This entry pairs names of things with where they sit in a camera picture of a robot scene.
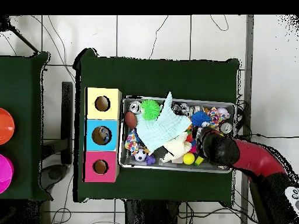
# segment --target metal tray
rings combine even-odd
[[[146,165],[145,162],[137,162],[134,157],[130,156],[130,152],[124,147],[124,143],[127,139],[128,133],[131,131],[129,127],[124,123],[124,114],[128,111],[128,106],[131,102],[137,100],[143,102],[144,100],[152,99],[155,100],[159,105],[162,104],[165,98],[157,97],[135,97],[126,96],[121,101],[121,124],[120,124],[120,139],[119,139],[119,164],[123,167],[139,168],[139,169],[164,169],[164,170],[176,170],[176,171],[188,171],[188,172],[206,172],[206,173],[229,173],[231,169],[229,168],[219,168],[217,166],[211,165],[209,162],[204,160],[199,166],[186,165],[184,163],[177,164],[172,162],[162,163],[160,160],[156,159],[156,162],[152,165]],[[172,102],[186,103],[188,106],[201,105],[207,107],[208,109],[212,107],[224,107],[230,113],[230,118],[227,120],[228,123],[232,125],[231,135],[235,135],[235,123],[237,120],[237,107],[232,103],[224,102],[213,102],[213,101],[200,101],[200,100],[183,100],[183,99],[172,99]]]

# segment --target green mat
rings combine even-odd
[[[15,133],[0,145],[14,166],[9,188],[0,199],[49,200],[39,187],[41,158],[41,71],[48,53],[30,58],[0,56],[0,107],[15,121]]]
[[[74,68],[77,69],[76,121],[79,123],[79,128],[75,130],[75,150],[79,148],[74,163],[74,181],[78,183],[74,185],[75,199],[222,201],[231,205],[232,172],[217,174],[121,167],[115,183],[82,182],[82,92],[85,87],[118,88],[123,96],[165,97],[171,91],[174,99],[236,103],[237,59],[216,62],[102,58],[88,49],[78,55]]]

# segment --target green spiky ball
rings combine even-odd
[[[145,120],[154,120],[159,116],[160,107],[155,100],[145,100],[140,106]]]

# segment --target pink cube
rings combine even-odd
[[[119,173],[116,151],[87,151],[85,153],[83,182],[114,183]]]

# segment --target yellow toy block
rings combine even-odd
[[[122,95],[118,89],[86,87],[85,95],[87,119],[119,120]]]
[[[203,160],[204,160],[204,159],[203,159],[202,157],[199,156],[199,157],[195,160],[194,165],[195,165],[195,166],[199,166],[199,164],[200,164],[201,162],[203,162]]]

